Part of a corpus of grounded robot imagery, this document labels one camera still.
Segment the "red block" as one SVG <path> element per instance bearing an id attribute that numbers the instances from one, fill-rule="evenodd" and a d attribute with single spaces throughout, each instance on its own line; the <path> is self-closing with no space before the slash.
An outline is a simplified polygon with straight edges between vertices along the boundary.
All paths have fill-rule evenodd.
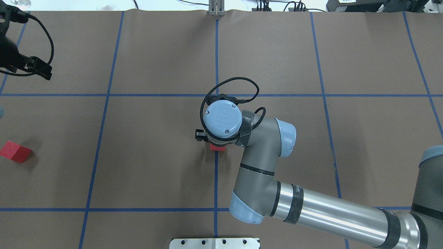
<path id="1" fill-rule="evenodd" d="M 0 150 L 1 156 L 18 163 L 24 163 L 31 153 L 31 149 L 12 141 L 7 141 Z"/>
<path id="2" fill-rule="evenodd" d="M 213 144 L 209 144 L 209 148 L 211 151 L 226 151 L 225 146 L 215 146 Z"/>

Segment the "white pedestal column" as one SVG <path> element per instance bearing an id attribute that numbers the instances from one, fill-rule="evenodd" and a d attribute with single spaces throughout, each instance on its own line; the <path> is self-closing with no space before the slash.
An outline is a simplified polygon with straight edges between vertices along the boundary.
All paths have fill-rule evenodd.
<path id="1" fill-rule="evenodd" d="M 179 238 L 170 249 L 261 249 L 259 238 Z"/>

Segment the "aluminium frame post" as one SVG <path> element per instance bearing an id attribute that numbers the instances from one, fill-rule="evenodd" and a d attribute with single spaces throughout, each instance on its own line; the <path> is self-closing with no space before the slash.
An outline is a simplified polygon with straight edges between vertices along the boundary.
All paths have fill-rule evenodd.
<path id="1" fill-rule="evenodd" d="M 225 16 L 225 1 L 224 0 L 209 0 L 208 1 L 208 15 L 212 17 Z"/>

